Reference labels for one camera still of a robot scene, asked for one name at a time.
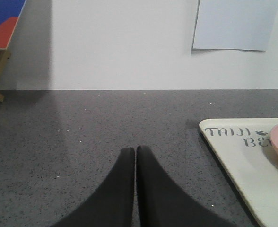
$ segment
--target white tray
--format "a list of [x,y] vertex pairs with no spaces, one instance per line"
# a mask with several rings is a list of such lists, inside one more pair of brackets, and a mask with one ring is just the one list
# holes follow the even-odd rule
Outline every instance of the white tray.
[[278,118],[207,119],[200,130],[262,227],[278,227],[278,156],[269,133]]

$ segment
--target white wall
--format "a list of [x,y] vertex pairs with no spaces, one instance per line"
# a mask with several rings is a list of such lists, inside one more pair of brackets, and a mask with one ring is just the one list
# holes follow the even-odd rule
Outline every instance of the white wall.
[[278,89],[278,12],[266,52],[192,52],[197,6],[198,0],[28,0],[0,86]]

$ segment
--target white paper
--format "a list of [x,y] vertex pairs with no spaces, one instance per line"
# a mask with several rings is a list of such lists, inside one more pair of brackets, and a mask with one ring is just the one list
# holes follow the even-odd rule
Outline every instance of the white paper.
[[200,0],[193,49],[265,51],[278,0]]

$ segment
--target speckled countertop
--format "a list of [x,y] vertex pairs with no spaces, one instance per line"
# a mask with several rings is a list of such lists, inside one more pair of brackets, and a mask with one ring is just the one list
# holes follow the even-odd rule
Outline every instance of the speckled countertop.
[[278,117],[278,90],[3,94],[0,227],[55,223],[98,187],[121,148],[142,144],[202,205],[240,227],[257,226],[198,128],[207,118]]

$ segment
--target painting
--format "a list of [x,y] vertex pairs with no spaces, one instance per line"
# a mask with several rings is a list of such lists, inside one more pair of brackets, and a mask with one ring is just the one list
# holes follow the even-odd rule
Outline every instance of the painting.
[[0,0],[0,49],[7,49],[26,0]]

